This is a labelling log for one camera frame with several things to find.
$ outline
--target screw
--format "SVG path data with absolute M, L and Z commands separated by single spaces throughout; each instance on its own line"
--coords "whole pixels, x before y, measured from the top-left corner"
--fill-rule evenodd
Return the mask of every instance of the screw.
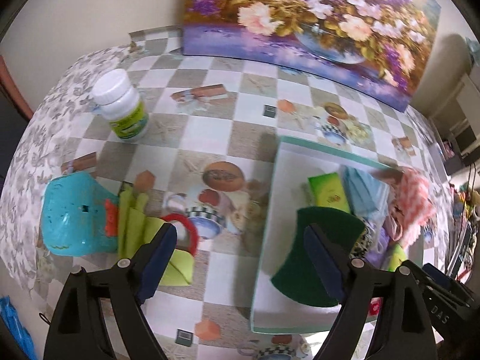
M 410 269 L 406 266 L 401 266 L 398 270 L 402 275 L 408 276 L 410 274 Z
M 117 262 L 119 268 L 127 268 L 130 265 L 130 259 L 121 259 Z
M 71 268 L 70 273 L 72 273 L 72 274 L 74 274 L 74 275 L 78 275 L 81 271 L 82 271 L 82 267 L 81 267 L 81 266 L 79 266 L 79 265 L 74 265 L 74 266 Z
M 363 268 L 363 266 L 365 265 L 365 263 L 363 262 L 362 259 L 353 259 L 353 260 L 352 260 L 352 265 L 353 265 L 355 268 Z

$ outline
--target canvas painting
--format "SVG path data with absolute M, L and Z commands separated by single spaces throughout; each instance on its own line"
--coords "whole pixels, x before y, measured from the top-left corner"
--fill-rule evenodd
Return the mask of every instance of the canvas painting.
M 187 55 L 298 69 L 404 111 L 428 62 L 435 0 L 186 0 Z

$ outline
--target wall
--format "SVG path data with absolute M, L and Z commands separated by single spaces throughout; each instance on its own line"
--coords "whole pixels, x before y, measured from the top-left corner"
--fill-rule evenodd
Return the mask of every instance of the wall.
M 129 32 L 181 23 L 181 0 L 29 0 L 0 54 L 35 110 L 80 56 L 127 44 Z
M 412 105 L 428 114 L 468 68 L 462 36 L 473 37 L 450 0 L 442 6 L 437 41 Z M 128 42 L 128 32 L 181 23 L 182 0 L 29 0 L 0 44 L 6 64 L 32 109 L 81 55 Z M 448 106 L 439 119 L 462 117 Z

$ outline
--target teal toy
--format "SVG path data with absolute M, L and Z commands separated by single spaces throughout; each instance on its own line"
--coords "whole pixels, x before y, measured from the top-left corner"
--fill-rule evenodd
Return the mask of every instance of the teal toy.
M 43 243 L 53 254 L 79 257 L 117 250 L 118 197 L 86 172 L 49 182 L 41 216 Z

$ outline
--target white bottle cap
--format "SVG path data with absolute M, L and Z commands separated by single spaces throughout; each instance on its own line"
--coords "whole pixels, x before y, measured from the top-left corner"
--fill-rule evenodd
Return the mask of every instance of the white bottle cap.
M 131 88 L 131 82 L 124 69 L 105 73 L 92 88 L 92 96 L 98 105 L 107 105 L 121 98 Z

